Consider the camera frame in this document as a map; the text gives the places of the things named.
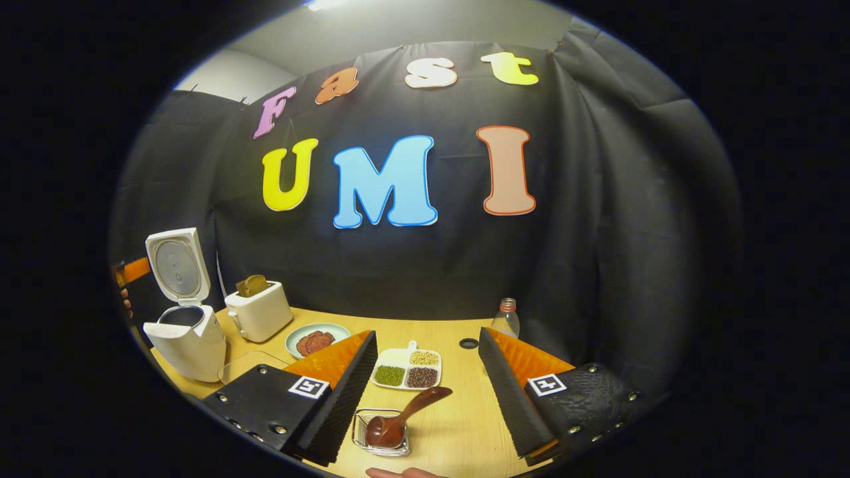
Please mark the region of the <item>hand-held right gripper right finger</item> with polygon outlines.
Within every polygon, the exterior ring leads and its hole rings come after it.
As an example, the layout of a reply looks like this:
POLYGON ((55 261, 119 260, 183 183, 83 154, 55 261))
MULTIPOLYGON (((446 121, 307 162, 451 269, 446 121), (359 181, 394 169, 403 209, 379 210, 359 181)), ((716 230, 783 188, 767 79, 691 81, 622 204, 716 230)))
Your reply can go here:
POLYGON ((527 465, 579 457, 641 416, 641 390, 600 363, 574 366, 489 327, 477 353, 527 465))

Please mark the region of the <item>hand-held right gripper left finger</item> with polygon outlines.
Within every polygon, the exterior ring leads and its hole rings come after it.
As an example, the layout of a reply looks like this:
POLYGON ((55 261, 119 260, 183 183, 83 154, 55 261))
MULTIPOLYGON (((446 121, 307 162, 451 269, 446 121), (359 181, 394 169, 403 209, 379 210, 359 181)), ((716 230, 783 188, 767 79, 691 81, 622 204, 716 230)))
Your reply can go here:
POLYGON ((327 466, 377 361, 364 330, 285 368, 259 363, 201 400, 236 432, 295 459, 327 466))

